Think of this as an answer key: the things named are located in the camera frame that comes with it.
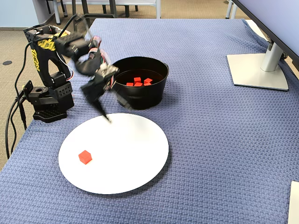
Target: blue textured tablecloth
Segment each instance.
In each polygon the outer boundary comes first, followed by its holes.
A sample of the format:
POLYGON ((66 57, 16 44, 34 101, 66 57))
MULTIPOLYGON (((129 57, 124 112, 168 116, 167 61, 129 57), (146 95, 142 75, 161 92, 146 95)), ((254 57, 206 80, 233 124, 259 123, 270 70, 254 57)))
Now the blue textured tablecloth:
POLYGON ((168 161, 124 194, 71 185, 58 166, 60 146, 98 116, 79 89, 88 78, 76 72, 68 118, 33 121, 1 171, 0 223, 287 223, 290 184, 299 181, 299 82, 281 62, 290 91, 234 86, 226 57, 264 53, 264 39, 244 20, 97 19, 91 32, 113 62, 149 56, 168 64, 158 106, 128 111, 110 93, 101 98, 108 113, 156 122, 168 161))

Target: robotic arm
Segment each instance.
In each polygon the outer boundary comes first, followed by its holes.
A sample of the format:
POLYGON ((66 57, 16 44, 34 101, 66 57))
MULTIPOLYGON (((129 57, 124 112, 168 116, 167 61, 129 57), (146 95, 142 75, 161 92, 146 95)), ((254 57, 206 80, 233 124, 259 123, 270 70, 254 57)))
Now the robotic arm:
POLYGON ((118 68, 106 63, 99 49, 100 38, 86 41, 81 34, 70 34, 49 25, 37 25, 25 29, 24 33, 30 43, 36 70, 45 85, 33 87, 29 81, 23 88, 27 100, 34 106, 34 119, 50 123, 66 118, 66 111, 74 106, 69 81, 73 74, 62 55, 75 62, 79 73, 91 77, 81 89, 88 102, 106 117, 99 97, 113 85, 113 76, 118 72, 118 68), (86 61, 79 60, 88 53, 89 58, 86 61), (52 75, 49 74, 49 60, 58 68, 58 72, 52 75))

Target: chair leg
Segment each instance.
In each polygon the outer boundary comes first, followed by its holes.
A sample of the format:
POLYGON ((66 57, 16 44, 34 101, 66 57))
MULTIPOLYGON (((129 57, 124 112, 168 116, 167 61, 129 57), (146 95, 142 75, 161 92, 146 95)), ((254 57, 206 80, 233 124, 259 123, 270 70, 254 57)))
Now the chair leg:
POLYGON ((234 4, 232 15, 231 15, 230 19, 235 18, 235 14, 237 13, 237 9, 238 9, 238 6, 236 4, 234 4))
POLYGON ((103 6, 103 13, 107 14, 106 5, 102 5, 102 6, 103 6))
POLYGON ((228 2, 228 10, 226 12, 226 19, 229 19, 229 15, 230 15, 230 11, 232 10, 232 6, 233 6, 233 0, 229 0, 228 2))
POLYGON ((161 18, 161 0, 156 0, 156 18, 161 18))
MULTIPOLYGON (((84 14, 88 14, 88 6, 87 6, 87 1, 86 0, 82 0, 82 8, 83 8, 83 13, 84 14)), ((86 19, 87 25, 88 27, 90 27, 90 19, 86 19)))
POLYGON ((126 13, 126 17, 130 16, 130 8, 129 8, 129 6, 125 6, 125 13, 126 13))
MULTIPOLYGON (((73 10, 73 15, 76 14, 76 0, 71 1, 71 7, 73 10)), ((73 20, 73 25, 74 25, 74 31, 77 31, 77 26, 75 25, 75 19, 73 20)))
POLYGON ((55 12, 56 24, 61 25, 60 18, 59 18, 58 6, 57 6, 57 0, 53 0, 53 7, 54 7, 54 12, 55 12))
POLYGON ((115 0, 109 0, 110 12, 114 15, 114 18, 117 18, 116 3, 115 0))
POLYGON ((51 14, 51 9, 50 9, 49 2, 48 2, 48 1, 47 1, 47 8, 48 8, 48 12, 49 12, 49 14, 51 14))
POLYGON ((62 0, 60 0, 60 4, 61 4, 62 11, 63 11, 63 13, 64 13, 64 17, 67 17, 66 6, 65 6, 65 4, 63 3, 62 0))

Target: power cord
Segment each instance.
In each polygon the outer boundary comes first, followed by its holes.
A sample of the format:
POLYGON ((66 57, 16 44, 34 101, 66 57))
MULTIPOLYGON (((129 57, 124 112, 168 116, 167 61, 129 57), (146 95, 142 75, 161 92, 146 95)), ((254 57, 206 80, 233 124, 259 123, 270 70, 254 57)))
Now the power cord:
POLYGON ((288 58, 288 55, 285 52, 283 52, 281 57, 280 57, 280 60, 285 60, 287 58, 288 58))
POLYGON ((73 19, 75 19, 75 17, 77 17, 78 15, 77 14, 74 14, 70 20, 67 21, 66 25, 64 26, 64 28, 62 29, 62 31, 60 32, 60 34, 58 35, 57 38, 61 37, 61 35, 65 32, 66 28, 70 25, 70 23, 73 21, 73 19))
POLYGON ((20 78, 21 73, 23 72, 23 70, 24 70, 24 68, 25 68, 27 48, 29 47, 30 44, 32 44, 32 41, 30 41, 30 42, 26 45, 26 47, 25 47, 23 67, 22 67, 20 73, 18 74, 18 76, 17 76, 17 78, 16 78, 16 80, 15 80, 15 83, 14 83, 14 88, 15 88, 15 91, 16 91, 16 93, 17 93, 18 107, 20 106, 20 95, 19 95, 19 91, 18 91, 18 88, 17 88, 17 83, 18 83, 18 80, 19 80, 19 78, 20 78))
POLYGON ((14 105, 17 103, 18 99, 15 98, 13 104, 11 105, 8 115, 7 115, 7 119, 6 119, 6 125, 5 125, 5 148, 6 148, 6 155, 7 155, 7 159, 9 159, 9 148, 8 148, 8 124, 9 124, 9 119, 11 116, 11 112, 13 111, 14 105))
POLYGON ((11 117, 10 117, 10 123, 14 129, 14 142, 11 146, 11 150, 10 150, 10 154, 12 155, 13 154, 13 150, 14 150, 14 145, 15 145, 15 141, 17 140, 17 130, 15 129, 15 126, 14 126, 14 121, 13 121, 13 116, 14 116, 14 113, 17 111, 18 109, 18 105, 16 106, 16 108, 14 109, 13 113, 11 114, 11 117))

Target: red block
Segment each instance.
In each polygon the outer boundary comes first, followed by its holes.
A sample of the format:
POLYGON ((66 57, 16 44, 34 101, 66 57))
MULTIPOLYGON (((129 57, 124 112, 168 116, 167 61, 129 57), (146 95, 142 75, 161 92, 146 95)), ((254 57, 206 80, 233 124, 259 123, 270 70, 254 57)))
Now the red block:
POLYGON ((141 83, 141 78, 140 77, 134 78, 134 84, 136 84, 136 83, 141 83))
POLYGON ((146 84, 146 83, 150 83, 151 81, 153 81, 153 80, 150 79, 150 78, 147 78, 147 79, 144 80, 144 84, 146 84))
POLYGON ((92 155, 88 151, 84 150, 79 154, 79 159, 86 165, 92 160, 92 155))
POLYGON ((142 86, 143 84, 142 83, 135 83, 134 86, 142 86))

